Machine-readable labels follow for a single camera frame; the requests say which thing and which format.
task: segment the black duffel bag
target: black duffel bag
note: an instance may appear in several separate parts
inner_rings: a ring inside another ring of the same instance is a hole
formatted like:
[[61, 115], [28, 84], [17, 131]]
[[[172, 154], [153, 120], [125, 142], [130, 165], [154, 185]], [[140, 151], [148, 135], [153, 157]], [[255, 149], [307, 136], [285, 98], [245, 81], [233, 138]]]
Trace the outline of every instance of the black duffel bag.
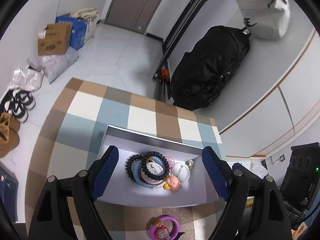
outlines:
[[250, 49], [250, 34], [242, 29], [211, 27], [173, 72], [174, 105], [195, 110], [210, 105], [233, 77]]

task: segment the tan boot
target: tan boot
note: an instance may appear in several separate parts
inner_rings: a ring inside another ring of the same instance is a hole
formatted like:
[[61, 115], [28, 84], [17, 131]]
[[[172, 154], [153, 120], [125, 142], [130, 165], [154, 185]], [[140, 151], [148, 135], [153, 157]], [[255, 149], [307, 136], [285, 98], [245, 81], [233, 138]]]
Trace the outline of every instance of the tan boot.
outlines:
[[19, 135], [7, 126], [0, 124], [0, 158], [19, 145]]
[[9, 127], [10, 129], [18, 132], [20, 129], [20, 122], [15, 119], [12, 114], [9, 113], [1, 113], [0, 114], [0, 124], [5, 127]]

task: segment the metal bolt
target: metal bolt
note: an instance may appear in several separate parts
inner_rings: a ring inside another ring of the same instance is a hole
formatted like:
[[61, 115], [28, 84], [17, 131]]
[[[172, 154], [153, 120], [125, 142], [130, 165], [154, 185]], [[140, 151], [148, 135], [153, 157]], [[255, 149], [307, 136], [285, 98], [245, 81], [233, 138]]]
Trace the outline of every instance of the metal bolt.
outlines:
[[86, 170], [82, 170], [79, 172], [80, 177], [85, 177], [85, 176], [87, 176], [87, 174], [88, 174], [88, 172]]
[[242, 176], [242, 171], [241, 170], [234, 170], [233, 174], [236, 176]]
[[50, 176], [50, 177], [48, 178], [48, 182], [53, 182], [55, 179], [56, 179], [55, 176]]
[[271, 177], [270, 175], [267, 175], [266, 180], [269, 182], [273, 182], [273, 177]]

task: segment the blue box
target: blue box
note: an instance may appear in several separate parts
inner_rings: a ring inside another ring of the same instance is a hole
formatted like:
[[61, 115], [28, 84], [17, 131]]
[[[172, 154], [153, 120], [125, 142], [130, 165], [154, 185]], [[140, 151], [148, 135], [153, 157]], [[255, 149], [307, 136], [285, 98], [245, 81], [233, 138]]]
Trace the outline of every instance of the blue box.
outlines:
[[0, 196], [12, 223], [18, 220], [17, 193], [18, 181], [0, 166]]
[[70, 46], [76, 50], [83, 47], [85, 32], [87, 25], [83, 22], [77, 22], [77, 18], [59, 16], [56, 17], [56, 23], [72, 23], [71, 35], [70, 35]]

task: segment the open box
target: open box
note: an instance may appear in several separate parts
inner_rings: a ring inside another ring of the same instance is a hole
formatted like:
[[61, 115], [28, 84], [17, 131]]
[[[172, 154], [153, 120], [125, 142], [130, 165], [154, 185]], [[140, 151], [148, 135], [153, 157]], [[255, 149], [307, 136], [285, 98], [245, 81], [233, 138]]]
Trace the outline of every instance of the open box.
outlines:
[[[99, 198], [100, 201], [137, 207], [186, 207], [217, 201], [217, 193], [202, 163], [202, 149], [173, 142], [166, 139], [118, 128], [107, 127], [98, 158], [101, 158], [110, 145], [119, 149], [119, 161], [107, 185]], [[163, 188], [142, 187], [129, 178], [125, 171], [125, 162], [133, 154], [145, 154], [157, 151], [178, 161], [193, 160], [190, 179], [182, 182], [182, 188], [173, 193]]]

